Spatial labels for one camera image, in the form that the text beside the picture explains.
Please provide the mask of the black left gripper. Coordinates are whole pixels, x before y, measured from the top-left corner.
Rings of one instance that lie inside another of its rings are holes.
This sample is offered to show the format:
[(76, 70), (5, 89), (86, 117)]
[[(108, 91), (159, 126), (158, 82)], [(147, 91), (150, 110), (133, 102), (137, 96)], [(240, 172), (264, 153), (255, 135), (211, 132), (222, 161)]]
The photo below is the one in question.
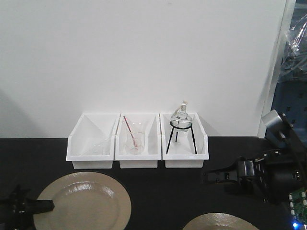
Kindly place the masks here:
[(33, 216), (50, 212), (55, 205), (53, 200), (27, 199), (31, 190), (17, 185), (5, 197), (0, 199), (1, 230), (35, 230)]

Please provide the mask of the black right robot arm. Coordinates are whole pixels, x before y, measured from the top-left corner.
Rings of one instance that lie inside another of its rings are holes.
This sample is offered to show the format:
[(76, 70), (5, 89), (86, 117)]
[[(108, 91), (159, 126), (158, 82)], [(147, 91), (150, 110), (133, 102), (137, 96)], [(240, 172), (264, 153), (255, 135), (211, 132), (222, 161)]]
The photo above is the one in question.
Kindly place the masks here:
[(263, 198), (271, 204), (288, 202), (294, 230), (307, 228), (307, 149), (287, 121), (270, 111), (262, 117), (266, 128), (284, 144), (254, 158), (238, 157), (226, 168), (205, 173), (206, 184), (224, 184), (228, 194)]

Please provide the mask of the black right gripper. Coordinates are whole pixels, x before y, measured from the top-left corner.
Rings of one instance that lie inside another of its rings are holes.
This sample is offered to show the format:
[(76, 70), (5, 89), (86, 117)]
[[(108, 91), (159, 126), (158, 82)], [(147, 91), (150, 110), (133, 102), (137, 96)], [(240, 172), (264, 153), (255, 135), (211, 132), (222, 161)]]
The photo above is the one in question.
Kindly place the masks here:
[(236, 166), (206, 171), (205, 184), (237, 184), (238, 194), (262, 196), (270, 203), (288, 200), (300, 188), (300, 154), (269, 151), (256, 158), (239, 157)]

